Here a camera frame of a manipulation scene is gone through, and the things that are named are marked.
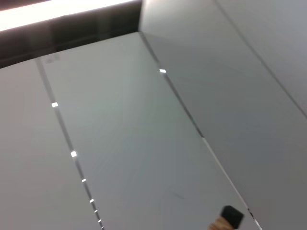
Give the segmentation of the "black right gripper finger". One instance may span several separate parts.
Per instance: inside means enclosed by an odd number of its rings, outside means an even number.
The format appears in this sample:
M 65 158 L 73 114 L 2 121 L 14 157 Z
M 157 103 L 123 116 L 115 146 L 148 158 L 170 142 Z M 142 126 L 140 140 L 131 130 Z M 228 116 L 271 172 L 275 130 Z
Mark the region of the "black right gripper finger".
M 244 218 L 244 214 L 233 206 L 224 206 L 221 211 L 221 217 L 223 217 L 233 229 L 238 229 Z

